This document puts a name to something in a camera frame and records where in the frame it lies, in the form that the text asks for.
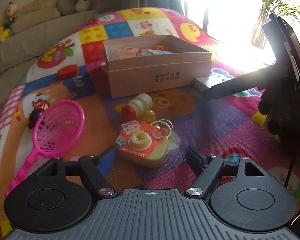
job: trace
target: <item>pillow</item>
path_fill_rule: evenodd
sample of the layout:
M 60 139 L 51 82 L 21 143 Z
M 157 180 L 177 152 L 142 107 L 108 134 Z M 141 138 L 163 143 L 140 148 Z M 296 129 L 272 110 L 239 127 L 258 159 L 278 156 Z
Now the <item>pillow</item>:
M 57 4 L 57 0 L 35 0 L 29 3 L 28 5 L 18 9 L 17 15 L 33 12 L 43 8 L 54 8 L 56 4 Z
M 16 20 L 11 25 L 12 34 L 29 29 L 40 23 L 44 23 L 60 17 L 57 8 L 43 8 L 31 13 L 18 14 Z
M 77 28 L 97 17 L 85 11 L 41 23 L 0 43 L 0 74 L 26 60 L 43 55 Z
M 22 64 L 9 69 L 0 76 L 0 114 L 12 90 L 15 88 L 22 76 L 37 60 L 37 58 L 33 58 L 29 61 L 23 62 Z

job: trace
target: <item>hello kitty face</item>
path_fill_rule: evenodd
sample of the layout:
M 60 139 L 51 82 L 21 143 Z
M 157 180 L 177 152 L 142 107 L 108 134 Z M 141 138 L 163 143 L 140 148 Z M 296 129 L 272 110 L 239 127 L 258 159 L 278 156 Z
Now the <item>hello kitty face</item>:
M 136 131 L 141 131 L 139 122 L 127 122 L 122 124 L 121 127 L 126 135 L 132 134 Z

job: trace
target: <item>colorful blanket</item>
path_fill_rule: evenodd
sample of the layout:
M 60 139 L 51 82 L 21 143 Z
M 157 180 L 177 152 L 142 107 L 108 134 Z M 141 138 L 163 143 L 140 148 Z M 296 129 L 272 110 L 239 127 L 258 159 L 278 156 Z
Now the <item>colorful blanket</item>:
M 64 155 L 64 160 L 100 154 L 114 145 L 124 122 L 120 109 L 133 98 L 111 99 L 107 77 L 100 67 L 104 62 L 103 41 L 162 34 L 174 35 L 213 52 L 211 74 L 228 77 L 243 74 L 237 67 L 244 56 L 240 51 L 236 52 L 238 60 L 228 65 L 223 55 L 229 54 L 232 48 L 215 41 L 184 16 L 167 9 L 136 8 L 108 13 L 71 33 L 30 68 L 11 93 L 0 116 L 0 239 L 11 230 L 3 209 L 4 192 L 33 148 L 32 130 L 27 128 L 33 105 L 40 100 L 53 104 L 71 99 L 80 103 L 85 112 L 85 127 L 79 143 Z M 57 71 L 71 64 L 78 65 L 80 73 L 59 81 Z M 173 123 L 169 151 L 163 165 L 157 169 L 117 158 L 107 179 L 118 191 L 134 187 L 184 190 L 195 177 L 185 162 L 188 145 L 205 155 L 220 155 L 228 161 L 251 157 L 278 180 L 285 180 L 291 157 L 283 153 L 277 138 L 262 128 L 265 117 L 258 112 L 260 91 L 250 89 L 210 102 L 204 102 L 195 87 L 149 94 L 154 102 L 160 102 L 153 106 L 157 118 Z M 39 157 L 29 174 L 46 161 Z M 295 167 L 288 189 L 298 195 L 300 164 Z M 79 178 L 68 179 L 80 183 Z

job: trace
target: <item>pink toy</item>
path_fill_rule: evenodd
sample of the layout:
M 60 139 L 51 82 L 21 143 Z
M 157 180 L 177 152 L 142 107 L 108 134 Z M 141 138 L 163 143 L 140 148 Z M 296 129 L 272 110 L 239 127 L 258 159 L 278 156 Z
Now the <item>pink toy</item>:
M 132 47 L 126 47 L 117 49 L 117 55 L 120 59 L 129 58 L 129 57 L 135 57 L 138 53 L 139 49 L 132 48 Z
M 17 176 L 11 182 L 5 196 L 24 180 L 39 155 L 44 158 L 52 158 L 62 156 L 70 151 L 79 141 L 83 125 L 83 110 L 74 101 L 60 101 L 44 111 L 34 126 L 32 136 L 34 149 L 18 170 Z

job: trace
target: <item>red lid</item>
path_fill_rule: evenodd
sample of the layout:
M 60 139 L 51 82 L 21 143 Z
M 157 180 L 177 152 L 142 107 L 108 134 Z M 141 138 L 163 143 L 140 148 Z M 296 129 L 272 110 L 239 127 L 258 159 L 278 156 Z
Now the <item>red lid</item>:
M 122 108 L 121 114 L 127 121 L 133 121 L 137 118 L 136 111 L 129 105 Z
M 63 68 L 60 68 L 58 70 L 57 74 L 58 74 L 59 79 L 65 80 L 65 79 L 68 79 L 68 78 L 78 75 L 79 67 L 78 67 L 78 65 L 75 65 L 75 64 L 68 65 Z

